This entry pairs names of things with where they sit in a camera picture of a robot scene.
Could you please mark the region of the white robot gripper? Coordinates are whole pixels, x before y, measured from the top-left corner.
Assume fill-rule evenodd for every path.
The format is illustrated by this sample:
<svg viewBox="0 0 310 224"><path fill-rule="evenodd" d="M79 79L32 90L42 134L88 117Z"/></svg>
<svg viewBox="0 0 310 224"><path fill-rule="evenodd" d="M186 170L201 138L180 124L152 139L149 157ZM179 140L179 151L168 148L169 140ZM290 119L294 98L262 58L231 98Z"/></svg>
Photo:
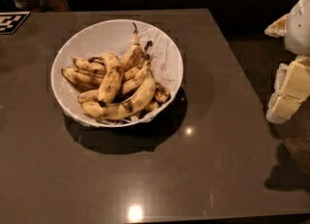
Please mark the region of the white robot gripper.
<svg viewBox="0 0 310 224"><path fill-rule="evenodd" d="M283 124L291 119L310 96L310 0L298 0L285 14L264 30L273 38L284 37L286 50L298 56L276 72L274 92L267 105L266 119Z"/></svg>

